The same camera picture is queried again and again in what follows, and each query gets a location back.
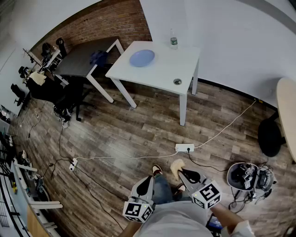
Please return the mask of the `dark blue cloth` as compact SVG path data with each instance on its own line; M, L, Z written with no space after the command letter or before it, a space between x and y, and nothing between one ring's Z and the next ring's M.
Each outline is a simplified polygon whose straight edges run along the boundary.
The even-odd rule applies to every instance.
M106 51L98 50L91 54L90 56L90 65L98 65L103 67L106 63L108 53Z

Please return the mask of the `grey table with white legs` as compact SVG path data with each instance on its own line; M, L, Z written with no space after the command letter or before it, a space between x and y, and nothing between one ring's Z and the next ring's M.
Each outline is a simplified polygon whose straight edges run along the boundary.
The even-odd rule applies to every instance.
M118 37L107 37L99 40L89 41L74 46L71 51L59 63L54 76L58 77L64 84L68 84L63 76L76 76L87 78L90 83L110 102L113 98L100 86L100 84L92 76L92 72L97 65L90 64L91 54L102 50L109 52L113 47L117 47L120 54L124 53L124 49Z

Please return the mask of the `clear plastic water bottle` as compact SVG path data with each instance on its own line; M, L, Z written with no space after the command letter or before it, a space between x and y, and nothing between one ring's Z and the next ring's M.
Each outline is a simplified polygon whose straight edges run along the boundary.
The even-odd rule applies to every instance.
M170 31L171 31L170 46L173 50L177 50L178 49L178 40L175 37L173 29L171 29Z

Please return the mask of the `black office chair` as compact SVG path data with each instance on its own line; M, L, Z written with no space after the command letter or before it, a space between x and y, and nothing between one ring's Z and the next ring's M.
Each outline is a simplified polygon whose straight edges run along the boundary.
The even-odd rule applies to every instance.
M33 98L53 103L55 114L64 123L71 119L73 110L76 111L76 120L81 121L79 117L81 105L96 107L84 101L91 89L84 91L83 80L78 77L73 77L66 86L62 86L49 77L45 78L43 85L38 85L32 78L29 78L26 86Z

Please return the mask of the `cluttered equipment desk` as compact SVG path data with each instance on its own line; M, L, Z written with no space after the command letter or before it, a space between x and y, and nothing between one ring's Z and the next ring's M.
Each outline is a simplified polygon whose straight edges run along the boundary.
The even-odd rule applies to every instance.
M35 71L42 74L44 71L52 73L56 70L62 59L67 55L67 52L64 40L61 37L58 38L55 43L58 47L55 45L52 46L49 43L44 43L42 45L41 62L38 62L37 59L33 57L32 53L30 54L29 51L23 49L25 55L27 55L30 58L31 63L33 63L32 68L24 66L19 68L18 73L20 78L23 79L23 83L29 78L29 75Z

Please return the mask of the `white helmet with gear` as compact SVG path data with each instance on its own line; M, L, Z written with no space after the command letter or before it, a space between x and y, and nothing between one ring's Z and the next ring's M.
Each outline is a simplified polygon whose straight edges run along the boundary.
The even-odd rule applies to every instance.
M227 183L241 191L251 191L258 180L258 166L248 162L233 164L227 173Z

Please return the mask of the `black stool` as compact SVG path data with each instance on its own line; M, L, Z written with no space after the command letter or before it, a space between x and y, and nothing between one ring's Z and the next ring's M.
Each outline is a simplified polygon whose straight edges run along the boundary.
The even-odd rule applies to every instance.
M286 143L285 137L281 135L281 131L275 122L278 117L279 114L276 111L272 116L264 119L258 128L258 143L267 157L275 157L281 146Z

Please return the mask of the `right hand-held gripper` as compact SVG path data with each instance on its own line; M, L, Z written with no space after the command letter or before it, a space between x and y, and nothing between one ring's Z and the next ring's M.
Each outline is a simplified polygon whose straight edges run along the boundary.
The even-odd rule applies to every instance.
M189 169L178 171L178 175L194 204L207 210L221 201L221 189L216 181L212 181L201 173Z

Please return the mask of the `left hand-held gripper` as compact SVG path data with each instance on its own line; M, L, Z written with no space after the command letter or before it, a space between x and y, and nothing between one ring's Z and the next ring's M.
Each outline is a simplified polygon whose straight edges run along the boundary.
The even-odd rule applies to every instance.
M154 211L151 200L154 192L154 177L147 176L138 181L131 191L131 196L124 203L123 216L129 221L145 223Z

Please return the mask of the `yellow sponge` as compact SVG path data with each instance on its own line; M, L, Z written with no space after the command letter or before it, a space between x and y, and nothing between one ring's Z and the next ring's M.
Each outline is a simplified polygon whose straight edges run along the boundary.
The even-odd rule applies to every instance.
M185 167L185 163L182 159L177 159L172 162L170 169L176 180L179 180L178 171L182 171L183 167Z

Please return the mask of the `person's blue jeans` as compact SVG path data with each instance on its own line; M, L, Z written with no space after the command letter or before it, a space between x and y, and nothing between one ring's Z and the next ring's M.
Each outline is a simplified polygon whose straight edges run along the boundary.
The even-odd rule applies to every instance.
M179 201L191 201L191 197L187 192L181 192L179 194L173 194L171 186L167 182L166 178L162 174L156 174L154 181L154 194L152 201L156 205L179 202Z

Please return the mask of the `person's white shirt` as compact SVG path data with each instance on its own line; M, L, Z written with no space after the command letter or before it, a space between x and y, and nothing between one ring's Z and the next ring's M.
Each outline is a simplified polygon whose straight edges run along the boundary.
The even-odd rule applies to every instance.
M152 216L133 237L213 237L206 228L206 211L189 201L157 205ZM238 223L229 234L227 227L222 237L255 237L247 220Z

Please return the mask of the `blue big plate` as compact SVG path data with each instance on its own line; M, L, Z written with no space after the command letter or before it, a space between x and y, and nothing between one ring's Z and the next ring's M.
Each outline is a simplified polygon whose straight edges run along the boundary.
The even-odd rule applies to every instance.
M155 53L152 50L139 50L135 52L129 59L133 67L148 66L155 58Z

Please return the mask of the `beige cloth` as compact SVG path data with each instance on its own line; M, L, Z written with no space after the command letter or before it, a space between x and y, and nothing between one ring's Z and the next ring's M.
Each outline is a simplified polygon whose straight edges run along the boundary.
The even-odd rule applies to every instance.
M42 86L45 83L45 79L47 76L44 74L41 74L37 71L34 71L33 73L30 74L29 76L36 84Z

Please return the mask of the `black device with blue screen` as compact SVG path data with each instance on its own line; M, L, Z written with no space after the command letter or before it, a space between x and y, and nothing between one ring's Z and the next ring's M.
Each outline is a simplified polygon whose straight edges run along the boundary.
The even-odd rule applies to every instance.
M213 237L222 237L221 231L223 229L221 223L218 221L217 217L212 213L207 224L206 228L211 232Z

